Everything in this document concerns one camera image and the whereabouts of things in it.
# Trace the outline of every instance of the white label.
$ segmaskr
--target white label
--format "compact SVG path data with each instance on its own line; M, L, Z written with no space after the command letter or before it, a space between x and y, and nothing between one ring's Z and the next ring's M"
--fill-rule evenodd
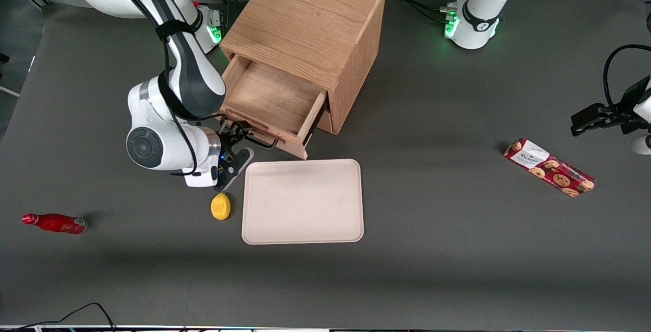
M549 158L549 153L547 151L527 140L527 142L525 142L525 145L522 147L522 150L515 153L511 157L511 160L518 163L519 165L523 165L531 169L538 164L546 161L547 158Z

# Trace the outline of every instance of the green indicator light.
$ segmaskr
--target green indicator light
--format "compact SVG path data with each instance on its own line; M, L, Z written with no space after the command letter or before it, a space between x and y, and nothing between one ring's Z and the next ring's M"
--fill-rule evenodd
M212 38L212 42L219 43L221 41L221 28L205 26L205 29L208 30L210 38Z
M493 37L495 36L495 31L497 30L497 25L499 24L499 18L495 20L495 27L493 27L493 31L490 33L490 36Z
M446 37L452 38L454 31L456 31L456 26L459 24L459 17L454 17L448 24L449 26L446 27Z

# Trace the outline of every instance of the yellow sponge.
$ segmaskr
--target yellow sponge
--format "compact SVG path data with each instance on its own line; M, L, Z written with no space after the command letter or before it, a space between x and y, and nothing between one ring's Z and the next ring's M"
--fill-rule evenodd
M210 202L210 212L213 218L226 220L230 215L230 200L225 193L218 193Z

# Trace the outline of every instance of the open drawer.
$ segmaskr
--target open drawer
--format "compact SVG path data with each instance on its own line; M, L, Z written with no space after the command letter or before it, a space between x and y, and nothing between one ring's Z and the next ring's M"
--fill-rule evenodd
M321 119L326 91L290 73L235 54L223 74L221 112L249 122L253 136L306 159L305 145Z

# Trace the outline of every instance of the cookie box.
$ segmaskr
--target cookie box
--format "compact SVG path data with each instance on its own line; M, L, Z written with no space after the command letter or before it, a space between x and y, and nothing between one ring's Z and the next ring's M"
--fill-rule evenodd
M504 156L569 197L577 197L595 188L593 177L559 160L523 137L511 144Z

